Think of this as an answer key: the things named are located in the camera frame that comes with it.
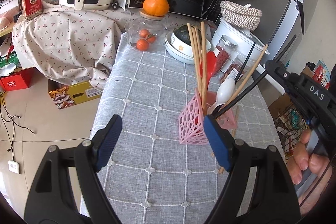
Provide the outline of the person's right hand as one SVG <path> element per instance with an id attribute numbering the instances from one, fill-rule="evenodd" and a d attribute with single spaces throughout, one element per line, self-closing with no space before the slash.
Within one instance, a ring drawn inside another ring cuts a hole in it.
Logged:
<path id="1" fill-rule="evenodd" d="M 287 161 L 287 169 L 294 185 L 302 182 L 306 170 L 316 175 L 311 186 L 298 198 L 300 213 L 304 217 L 310 211 L 319 209 L 322 213 L 335 209 L 335 166 L 327 156 L 307 151 L 311 130 L 302 132 L 294 146 L 293 156 Z"/>

